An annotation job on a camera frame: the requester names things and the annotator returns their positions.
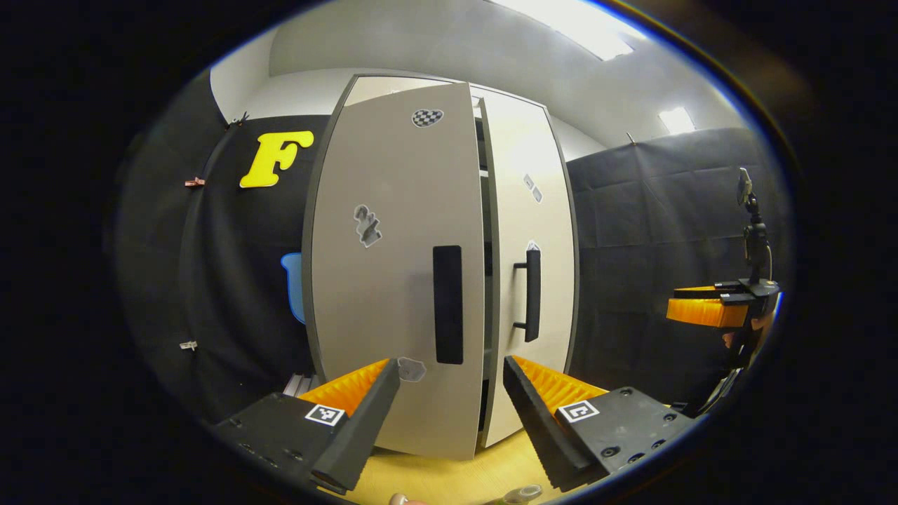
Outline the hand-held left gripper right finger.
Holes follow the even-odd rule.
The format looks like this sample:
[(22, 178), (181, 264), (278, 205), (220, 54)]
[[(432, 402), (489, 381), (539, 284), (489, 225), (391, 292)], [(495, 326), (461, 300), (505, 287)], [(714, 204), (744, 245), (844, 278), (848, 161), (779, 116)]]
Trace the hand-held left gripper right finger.
[(634, 387), (605, 390), (519, 356), (504, 358), (503, 385), (561, 492), (625, 472), (698, 422)]

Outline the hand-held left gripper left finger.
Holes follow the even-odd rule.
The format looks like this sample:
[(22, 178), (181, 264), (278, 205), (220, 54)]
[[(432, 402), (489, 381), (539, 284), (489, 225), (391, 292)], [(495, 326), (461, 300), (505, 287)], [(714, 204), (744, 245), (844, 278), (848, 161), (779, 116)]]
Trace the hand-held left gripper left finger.
[(352, 491), (400, 383), (397, 359), (382, 359), (301, 396), (267, 394), (211, 431), (284, 485)]

